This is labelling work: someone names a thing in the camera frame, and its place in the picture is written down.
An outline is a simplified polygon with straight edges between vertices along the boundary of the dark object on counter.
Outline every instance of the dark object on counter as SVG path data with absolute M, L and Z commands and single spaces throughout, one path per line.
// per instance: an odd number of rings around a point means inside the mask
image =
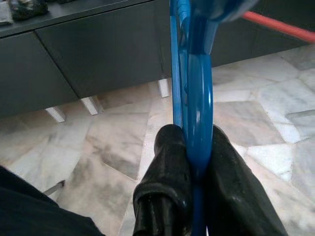
M 192 188 L 182 129 L 173 124 L 162 127 L 154 151 L 133 194 L 133 236 L 185 236 L 191 230 Z
M 261 183 L 216 126 L 204 189 L 209 235 L 288 235 Z
M 59 4 L 67 3 L 67 2 L 70 2 L 70 1 L 75 1 L 75 0 L 57 0 L 57 2 Z
M 12 24 L 12 15 L 8 2 L 0 2 L 0 26 Z
M 13 19 L 16 21 L 26 20 L 48 12 L 45 0 L 9 0 L 9 5 Z

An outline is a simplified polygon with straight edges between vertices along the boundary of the white marble tile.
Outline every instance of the white marble tile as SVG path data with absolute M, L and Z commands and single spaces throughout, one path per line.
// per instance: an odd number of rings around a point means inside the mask
M 19 119 L 18 116 L 1 118 L 0 119 L 0 141 L 6 138 L 10 134 L 22 132 L 28 128 Z
M 315 107 L 315 94 L 299 80 L 265 86 L 257 93 L 257 100 L 287 142 L 301 139 L 295 123 L 288 114 L 307 112 Z
M 0 164 L 9 166 L 14 161 L 49 139 L 51 129 L 46 127 L 15 131 L 0 138 Z
M 315 68 L 301 71 L 299 74 L 299 80 L 315 92 Z
M 315 45 L 294 48 L 278 53 L 299 70 L 315 68 Z
M 143 84 L 129 88 L 122 88 L 109 91 L 98 95 L 98 100 L 103 109 L 118 107 L 126 104 L 143 102 L 151 98 L 151 92 L 154 93 L 152 84 Z
M 135 220 L 133 204 L 129 204 L 118 236 L 131 236 L 133 234 Z
M 248 148 L 247 155 L 283 180 L 290 181 L 294 155 L 293 149 L 294 147 L 291 144 L 255 146 Z
M 39 191 L 44 192 L 67 179 L 80 159 L 77 150 L 48 144 L 48 139 L 7 166 Z
M 79 101 L 62 106 L 66 121 L 56 124 L 50 134 L 55 145 L 82 150 L 93 117 Z
M 277 54 L 238 61 L 229 66 L 248 76 L 276 82 L 295 79 L 298 76 L 298 70 Z
M 293 124 L 280 123 L 277 121 L 274 121 L 273 124 L 286 142 L 296 143 L 301 140 L 301 136 Z
M 258 100 L 265 111 L 283 116 L 315 107 L 315 94 L 299 80 L 265 86 L 259 90 Z
M 315 109 L 287 114 L 286 117 L 294 124 L 301 139 L 315 136 Z
M 250 147 L 284 143 L 256 101 L 218 102 L 214 110 L 214 123 L 238 145 Z
M 86 136 L 85 154 L 137 179 L 151 101 L 107 109 L 94 117 Z
M 234 142 L 231 142 L 232 146 L 235 148 L 235 150 L 238 152 L 238 154 L 240 154 L 240 156 L 244 159 L 245 155 L 247 153 L 248 148 L 247 147 L 243 147 L 240 145 L 237 145 Z
M 227 91 L 213 91 L 214 102 L 236 102 L 248 101 L 251 95 L 250 90 L 227 90 Z
M 263 185 L 288 234 L 290 236 L 313 236 L 315 229 L 314 202 L 266 170 L 251 157 L 248 157 L 246 163 Z
M 91 217 L 103 234 L 116 236 L 135 184 L 104 164 L 99 156 L 82 156 L 57 203 L 64 209 Z
M 167 124 L 173 122 L 172 98 L 157 98 L 152 100 L 148 126 L 142 147 L 141 162 L 138 179 L 146 173 L 154 158 L 154 141 L 158 131 Z
M 243 71 L 234 68 L 233 64 L 213 68 L 212 79 L 215 92 L 256 89 L 275 82 L 268 78 L 249 76 Z
M 292 184 L 315 202 L 315 136 L 295 145 Z

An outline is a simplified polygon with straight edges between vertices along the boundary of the orange rod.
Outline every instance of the orange rod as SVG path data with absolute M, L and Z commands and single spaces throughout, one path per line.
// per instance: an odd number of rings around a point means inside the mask
M 274 19 L 271 19 L 266 16 L 262 16 L 260 14 L 248 11 L 243 15 L 244 19 L 247 19 L 249 21 L 252 21 L 254 23 L 257 23 L 259 25 L 266 26 L 268 28 L 271 28 L 273 30 L 285 33 L 287 35 L 299 38 L 301 40 L 310 42 L 310 43 L 315 43 L 315 33 L 301 29 L 296 26 L 288 25 L 286 23 L 283 23 L 281 21 L 277 21 Z

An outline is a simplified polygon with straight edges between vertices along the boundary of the dark fabric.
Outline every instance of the dark fabric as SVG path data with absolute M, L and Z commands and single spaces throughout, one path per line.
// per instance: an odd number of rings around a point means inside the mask
M 91 218 L 59 208 L 53 200 L 0 166 L 0 236 L 102 235 Z
M 287 236 L 261 183 L 216 126 L 204 190 L 209 235 Z

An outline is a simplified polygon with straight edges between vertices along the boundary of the floor tile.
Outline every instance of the floor tile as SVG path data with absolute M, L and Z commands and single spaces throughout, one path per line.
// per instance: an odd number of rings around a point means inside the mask
M 135 181 L 104 164 L 99 156 L 82 156 L 57 199 L 60 207 L 91 217 L 107 236 L 116 236 Z
M 296 144 L 292 184 L 315 202 L 315 136 Z
M 251 90 L 216 91 L 216 88 L 214 88 L 213 91 L 214 102 L 248 101 L 250 95 Z
M 253 77 L 280 82 L 297 78 L 298 70 L 277 54 L 242 60 L 230 64 L 232 68 Z
M 237 145 L 237 144 L 235 144 L 233 142 L 231 142 L 231 144 L 235 148 L 235 150 L 238 152 L 238 154 L 240 154 L 240 156 L 244 159 L 248 148 L 240 146 L 240 145 Z
M 313 236 L 315 204 L 296 188 L 248 157 L 246 163 L 263 185 L 290 236 Z
M 44 192 L 67 179 L 80 159 L 80 152 L 49 144 L 44 139 L 7 168 Z
M 150 99 L 152 95 L 155 95 L 155 93 L 156 90 L 153 84 L 143 84 L 109 91 L 98 95 L 97 97 L 103 109 L 108 109 L 126 104 L 146 101 Z
M 147 129 L 150 101 L 132 103 L 94 117 L 85 142 L 85 154 L 137 179 Z
M 129 204 L 118 236 L 131 236 L 133 233 L 135 220 L 136 219 L 134 217 L 133 204 Z
M 315 68 L 301 71 L 299 74 L 299 80 L 315 92 Z
M 249 147 L 247 155 L 285 181 L 291 181 L 294 146 L 277 144 Z
M 315 45 L 294 48 L 278 54 L 299 70 L 315 68 Z
M 232 142 L 244 147 L 284 142 L 255 101 L 215 103 L 214 123 Z
M 15 131 L 0 138 L 0 165 L 9 166 L 30 151 L 48 142 L 50 128 L 41 127 Z
M 285 141 L 295 143 L 301 140 L 294 126 L 298 122 L 286 116 L 314 109 L 315 94 L 311 90 L 299 80 L 290 80 L 261 88 L 257 100 Z
M 298 130 L 301 139 L 315 136 L 315 109 L 297 113 L 290 113 L 287 114 L 286 117 Z
M 164 125 L 171 124 L 173 122 L 171 101 L 171 97 L 157 98 L 152 101 L 148 126 L 142 147 L 138 179 L 141 179 L 144 176 L 155 156 L 154 141 L 158 131 Z
M 6 138 L 7 135 L 25 131 L 27 127 L 18 118 L 18 116 L 0 119 L 0 140 Z
M 273 84 L 275 81 L 246 75 L 243 71 L 233 67 L 233 64 L 222 65 L 212 69 L 214 91 L 226 90 L 249 90 L 265 85 Z

